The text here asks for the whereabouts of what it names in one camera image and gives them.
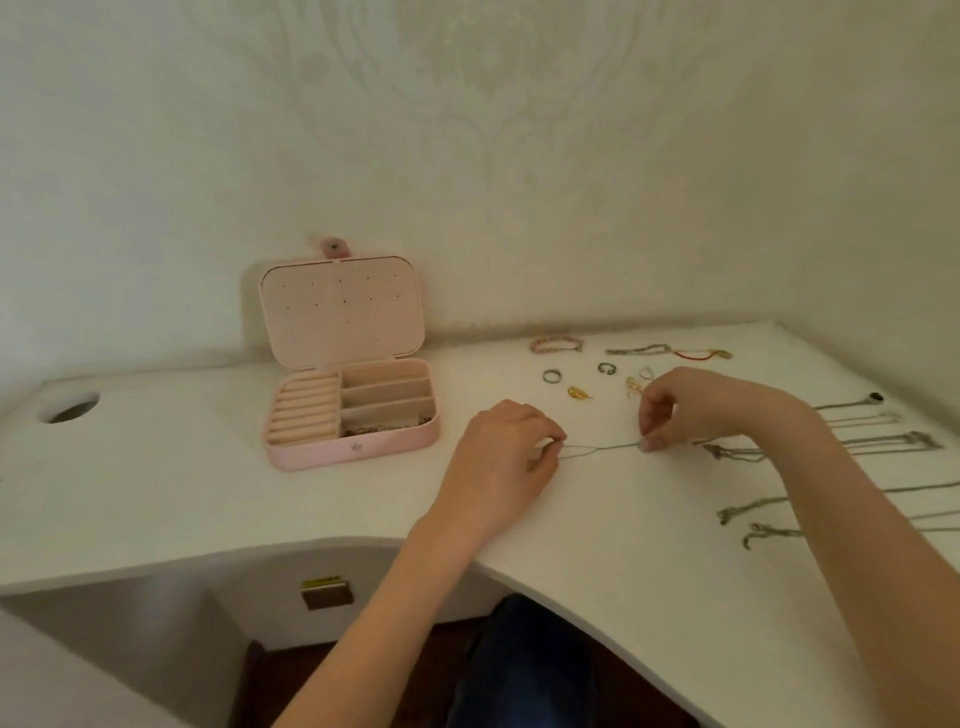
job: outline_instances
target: wall socket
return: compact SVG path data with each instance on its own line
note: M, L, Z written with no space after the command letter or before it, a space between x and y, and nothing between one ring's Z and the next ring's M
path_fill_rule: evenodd
M339 576L304 581L300 584L300 596L303 597L303 603L311 612L353 603L353 592L350 590L349 582Z

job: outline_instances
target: blue jeans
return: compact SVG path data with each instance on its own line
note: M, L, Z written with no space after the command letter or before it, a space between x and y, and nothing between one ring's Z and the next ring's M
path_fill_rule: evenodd
M592 654L580 632L511 595L484 625L445 726L588 728L592 696Z

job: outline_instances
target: person's left hand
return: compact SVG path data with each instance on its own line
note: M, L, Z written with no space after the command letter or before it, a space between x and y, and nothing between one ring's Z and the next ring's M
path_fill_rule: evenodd
M531 449L551 439L540 458ZM530 404L504 400L470 420L426 518L479 549L518 521L557 471L566 433Z

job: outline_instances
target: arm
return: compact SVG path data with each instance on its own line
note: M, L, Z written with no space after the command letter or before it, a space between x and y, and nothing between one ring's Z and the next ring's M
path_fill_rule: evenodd
M960 576L816 410L780 390L682 367L643 393L640 430L647 450L750 436L783 479L892 724L960 724Z
M476 553L517 521L557 471L566 434L528 404L470 421L437 499L356 622L274 728L388 726L434 617ZM552 439L534 463L530 450Z

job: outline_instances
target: patterned wallpaper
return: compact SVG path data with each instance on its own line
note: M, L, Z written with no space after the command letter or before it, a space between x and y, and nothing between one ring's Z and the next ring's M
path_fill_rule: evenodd
M908 356L960 356L958 13L9 0L0 399L261 351L256 265L327 231L434 335L776 317L960 411Z

